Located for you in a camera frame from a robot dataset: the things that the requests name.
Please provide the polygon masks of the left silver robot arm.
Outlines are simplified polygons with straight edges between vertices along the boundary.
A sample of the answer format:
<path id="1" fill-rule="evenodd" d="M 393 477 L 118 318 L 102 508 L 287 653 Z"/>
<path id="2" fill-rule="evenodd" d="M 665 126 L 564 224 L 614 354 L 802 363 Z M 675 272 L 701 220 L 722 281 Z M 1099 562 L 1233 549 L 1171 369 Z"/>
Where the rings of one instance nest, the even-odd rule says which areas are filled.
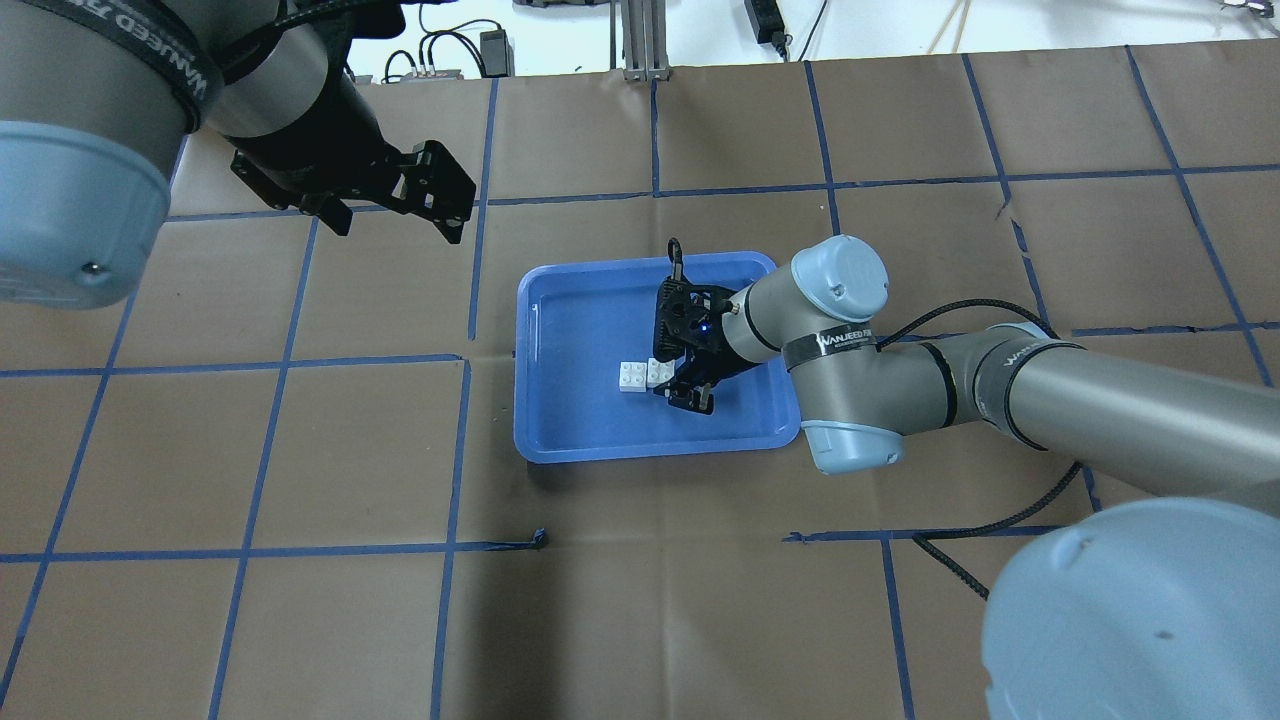
<path id="1" fill-rule="evenodd" d="M 3 301 L 86 310 L 140 284 L 186 138 L 233 149 L 268 206 L 346 234 L 352 202 L 462 240 L 477 188 L 448 149 L 389 143 L 346 74 L 398 1 L 5 1 Z"/>

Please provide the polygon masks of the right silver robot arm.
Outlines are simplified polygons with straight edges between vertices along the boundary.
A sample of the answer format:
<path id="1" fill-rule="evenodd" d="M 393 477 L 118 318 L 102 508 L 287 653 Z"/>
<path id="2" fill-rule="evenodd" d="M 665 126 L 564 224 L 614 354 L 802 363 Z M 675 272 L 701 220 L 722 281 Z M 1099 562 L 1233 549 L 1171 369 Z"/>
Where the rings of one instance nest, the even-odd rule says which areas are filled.
<path id="1" fill-rule="evenodd" d="M 719 382 L 780 359 L 824 474 L 970 421 L 1071 460 L 1007 519 L 913 538 L 986 602 L 992 719 L 1277 716 L 1276 389 L 1096 354 L 1010 302 L 1015 323 L 878 340 L 888 274 L 847 234 L 742 290 L 692 283 L 677 240 L 667 254 L 671 405 L 708 415 Z"/>

